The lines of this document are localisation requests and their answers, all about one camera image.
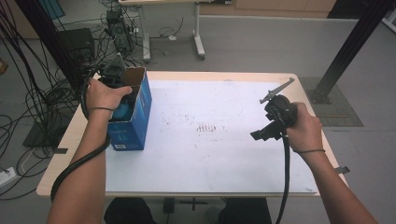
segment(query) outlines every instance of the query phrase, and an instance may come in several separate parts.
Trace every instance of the label on box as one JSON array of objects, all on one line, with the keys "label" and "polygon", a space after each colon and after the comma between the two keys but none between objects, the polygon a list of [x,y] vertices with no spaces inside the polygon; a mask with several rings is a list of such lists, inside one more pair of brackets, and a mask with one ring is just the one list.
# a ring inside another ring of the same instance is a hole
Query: label on box
[{"label": "label on box", "polygon": [[116,148],[116,149],[119,149],[119,148],[125,149],[126,146],[125,145],[114,145],[114,148]]}]

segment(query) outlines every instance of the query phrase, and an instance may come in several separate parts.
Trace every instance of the metal rod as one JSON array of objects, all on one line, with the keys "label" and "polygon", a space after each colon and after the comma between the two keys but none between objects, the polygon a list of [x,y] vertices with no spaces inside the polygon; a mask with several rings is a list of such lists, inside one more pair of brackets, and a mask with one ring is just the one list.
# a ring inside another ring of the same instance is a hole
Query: metal rod
[{"label": "metal rod", "polygon": [[330,102],[328,95],[335,83],[382,21],[393,2],[394,0],[375,0],[371,2],[346,39],[343,47],[338,51],[317,87],[309,91],[309,98],[312,103],[325,104]]}]

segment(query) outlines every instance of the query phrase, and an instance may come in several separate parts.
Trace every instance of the white table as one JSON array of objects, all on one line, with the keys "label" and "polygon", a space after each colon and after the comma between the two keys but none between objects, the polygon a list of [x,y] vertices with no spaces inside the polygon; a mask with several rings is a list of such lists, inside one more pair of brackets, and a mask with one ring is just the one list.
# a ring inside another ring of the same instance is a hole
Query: white table
[{"label": "white table", "polygon": [[200,4],[199,2],[210,2],[211,0],[120,0],[120,5],[123,6],[134,6],[137,8],[137,12],[140,18],[140,25],[143,34],[143,60],[148,62],[151,58],[149,52],[149,34],[147,33],[146,22],[145,22],[145,11],[144,6],[147,4],[150,5],[158,5],[158,8],[161,8],[160,5],[163,4],[172,4],[172,3],[192,3],[195,9],[195,30],[192,31],[192,35],[194,37],[195,46],[198,50],[198,55],[204,60],[205,59],[205,51],[204,46],[202,44],[201,36],[199,33],[199,11]]},{"label": "white table", "polygon": [[[250,133],[269,123],[259,99],[290,77],[296,80],[282,94],[306,103],[314,114],[293,74],[148,71],[153,100],[145,149],[106,150],[106,195],[281,196],[282,142],[254,141]],[[39,195],[50,195],[86,123],[78,110],[59,145],[68,151],[53,156],[37,188]],[[324,134],[323,144],[338,167]],[[290,196],[318,195],[307,165],[295,153],[290,177]]]}]

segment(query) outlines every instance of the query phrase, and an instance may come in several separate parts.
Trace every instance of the black wristband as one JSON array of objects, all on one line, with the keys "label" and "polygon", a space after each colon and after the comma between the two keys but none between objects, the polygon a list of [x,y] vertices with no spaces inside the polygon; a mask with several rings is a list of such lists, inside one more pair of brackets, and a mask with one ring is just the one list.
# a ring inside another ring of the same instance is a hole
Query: black wristband
[{"label": "black wristband", "polygon": [[303,153],[309,153],[309,152],[326,152],[326,150],[325,149],[312,149],[312,150],[307,150],[307,151],[295,151],[295,150],[293,150],[295,153],[298,153],[298,154],[303,154]]}]

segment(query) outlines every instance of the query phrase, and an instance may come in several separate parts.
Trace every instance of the blue box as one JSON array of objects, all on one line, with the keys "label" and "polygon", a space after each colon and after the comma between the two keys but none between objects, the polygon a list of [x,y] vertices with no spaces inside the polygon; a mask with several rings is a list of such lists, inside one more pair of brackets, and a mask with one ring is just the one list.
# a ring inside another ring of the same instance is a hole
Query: blue box
[{"label": "blue box", "polygon": [[117,151],[143,150],[149,124],[151,109],[151,92],[146,68],[128,68],[121,74],[126,86],[131,86],[138,94],[133,106],[133,113],[127,121],[110,120],[107,133],[111,137],[111,145]]}]

